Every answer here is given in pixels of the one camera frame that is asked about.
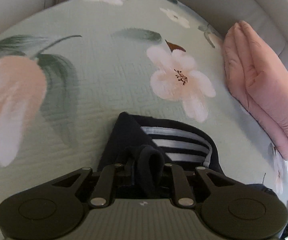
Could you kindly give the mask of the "navy striped sweatshirt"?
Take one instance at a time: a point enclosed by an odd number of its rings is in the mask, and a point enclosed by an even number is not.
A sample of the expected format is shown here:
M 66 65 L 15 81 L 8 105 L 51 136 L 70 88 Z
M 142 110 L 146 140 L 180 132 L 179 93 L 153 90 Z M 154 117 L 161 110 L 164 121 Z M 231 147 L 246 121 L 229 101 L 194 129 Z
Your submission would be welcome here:
M 161 198 L 162 169 L 175 164 L 187 172 L 203 166 L 223 173 L 214 141 L 188 124 L 150 116 L 119 114 L 97 170 L 130 166 L 132 187 L 140 198 Z

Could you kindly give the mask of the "green floral bedspread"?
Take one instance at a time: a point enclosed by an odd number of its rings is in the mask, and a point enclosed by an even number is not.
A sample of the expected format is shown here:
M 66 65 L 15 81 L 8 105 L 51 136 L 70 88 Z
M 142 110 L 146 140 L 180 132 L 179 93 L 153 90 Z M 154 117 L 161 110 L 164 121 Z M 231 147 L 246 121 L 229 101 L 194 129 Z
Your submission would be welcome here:
M 121 112 L 214 140 L 224 173 L 288 205 L 288 161 L 224 83 L 223 31 L 182 0 L 70 0 L 0 35 L 0 203 L 98 167 Z

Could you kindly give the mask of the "pink folded quilt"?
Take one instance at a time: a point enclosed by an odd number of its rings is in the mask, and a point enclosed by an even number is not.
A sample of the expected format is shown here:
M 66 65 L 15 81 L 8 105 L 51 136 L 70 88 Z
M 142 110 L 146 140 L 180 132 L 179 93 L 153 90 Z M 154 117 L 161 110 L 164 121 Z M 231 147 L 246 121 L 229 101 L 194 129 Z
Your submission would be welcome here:
M 288 160 L 288 71 L 245 21 L 227 32 L 222 53 L 230 94 L 260 124 Z

